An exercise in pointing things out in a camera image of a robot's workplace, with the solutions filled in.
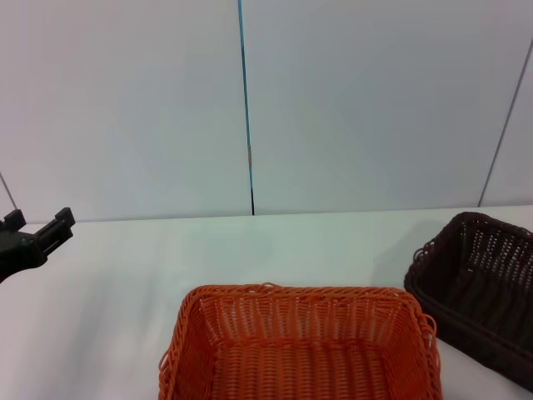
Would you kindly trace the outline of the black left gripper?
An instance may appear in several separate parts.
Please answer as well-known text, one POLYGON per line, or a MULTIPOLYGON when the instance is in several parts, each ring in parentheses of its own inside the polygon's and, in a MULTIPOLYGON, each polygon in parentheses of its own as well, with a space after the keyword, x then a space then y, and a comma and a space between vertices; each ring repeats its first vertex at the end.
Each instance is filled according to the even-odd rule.
POLYGON ((24 270, 39 268, 47 257, 73 236, 76 220, 72 209, 64 207, 35 235, 20 232, 26 225, 20 209, 1 221, 1 282, 24 270))

